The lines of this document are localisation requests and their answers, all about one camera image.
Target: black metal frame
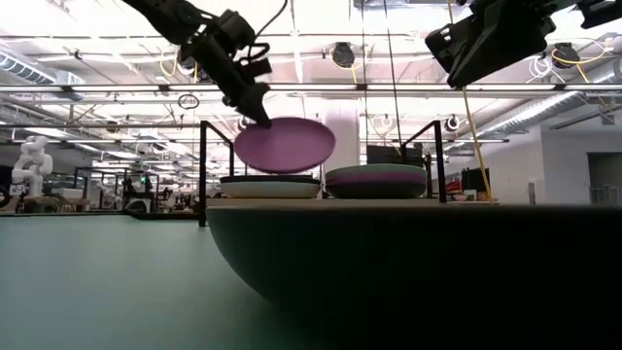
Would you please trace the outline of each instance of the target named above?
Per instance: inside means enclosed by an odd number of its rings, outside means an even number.
[[[229,176],[233,176],[235,174],[234,163],[235,163],[235,152],[233,150],[233,142],[226,138],[226,136],[221,133],[215,126],[213,126],[210,122],[201,121],[199,126],[200,128],[200,145],[199,145],[199,170],[198,170],[198,225],[200,228],[205,228],[207,222],[207,214],[205,213],[206,209],[206,198],[207,195],[207,129],[210,128],[212,131],[216,132],[216,134],[223,139],[225,144],[229,147]]]
[[[423,135],[428,129],[433,127],[434,129],[434,147],[436,148],[436,172],[438,175],[438,200],[441,203],[447,202],[447,189],[445,189],[445,161],[443,158],[443,134],[442,134],[442,125],[441,121],[432,121],[428,125],[424,126],[419,132],[414,134],[411,138],[404,141],[401,145],[399,145],[399,150],[401,152],[401,159],[404,163],[406,163],[406,152],[407,146],[409,143],[415,141],[417,137]],[[428,172],[428,182],[432,181],[432,174],[430,171]],[[432,192],[428,191],[428,198],[432,197]]]

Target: bowl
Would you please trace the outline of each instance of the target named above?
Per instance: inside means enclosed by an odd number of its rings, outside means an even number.
[[[415,173],[407,172],[382,172],[382,173],[360,173],[344,174],[333,176],[327,179],[327,185],[333,184],[354,184],[354,183],[415,183],[426,184],[428,178]]]
[[[229,198],[315,198],[319,180],[303,176],[227,176],[221,190]]]
[[[419,177],[428,178],[426,169],[407,164],[366,164],[338,168],[327,172],[326,178],[379,173],[407,173],[416,174]]]
[[[408,199],[426,191],[425,183],[405,181],[327,182],[328,194],[338,199]]]
[[[611,276],[619,269],[619,235],[615,224],[598,238],[591,227],[595,216],[615,223],[620,213],[289,205],[213,207],[207,219],[231,268],[298,320],[359,336],[390,329],[392,336],[404,332],[409,343],[475,334],[503,334],[506,343],[525,339],[523,330],[617,317],[622,286]],[[465,218],[491,229],[443,225]],[[556,229],[534,230],[535,221]],[[494,229],[508,224],[504,232]]]

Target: table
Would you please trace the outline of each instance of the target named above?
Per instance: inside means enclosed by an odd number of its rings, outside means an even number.
[[[0,349],[327,349],[196,221],[0,218]]]

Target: purple plate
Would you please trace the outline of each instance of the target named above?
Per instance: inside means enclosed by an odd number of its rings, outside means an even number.
[[[319,122],[277,118],[272,127],[248,125],[235,138],[233,149],[250,167],[274,174],[292,174],[322,164],[334,151],[332,131]]]
[[[327,185],[356,183],[413,183],[426,184],[428,178],[412,172],[360,173],[334,176],[327,179]]]

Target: white bowl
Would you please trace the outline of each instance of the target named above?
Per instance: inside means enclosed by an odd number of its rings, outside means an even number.
[[[221,184],[229,198],[315,198],[319,184],[262,181]]]

